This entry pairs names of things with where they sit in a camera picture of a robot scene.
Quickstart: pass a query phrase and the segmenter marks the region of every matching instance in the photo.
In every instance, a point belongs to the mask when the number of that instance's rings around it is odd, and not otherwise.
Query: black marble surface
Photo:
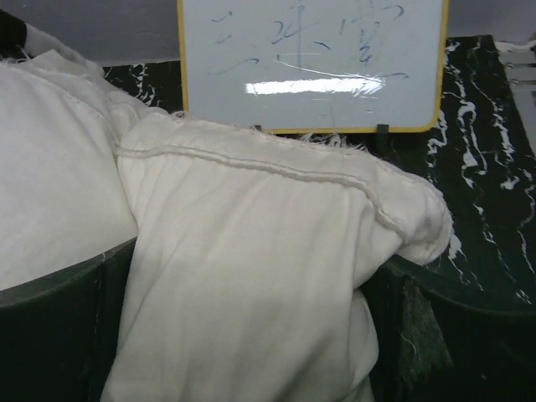
[[[398,269],[467,308],[536,313],[536,158],[491,37],[450,39],[441,119],[427,133],[394,134],[380,157],[429,179],[454,218],[449,249],[425,267]],[[150,106],[182,109],[177,61],[106,69]],[[371,143],[349,135],[350,144]]]

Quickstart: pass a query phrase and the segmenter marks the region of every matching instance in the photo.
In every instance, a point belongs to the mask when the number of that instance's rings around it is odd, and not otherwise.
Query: white stuffed cushion
[[[129,126],[112,88],[54,51],[0,64],[0,290],[137,235],[113,153]]]
[[[357,289],[394,253],[446,248],[431,185],[365,152],[160,111],[118,153],[140,233],[104,402],[372,399]]]

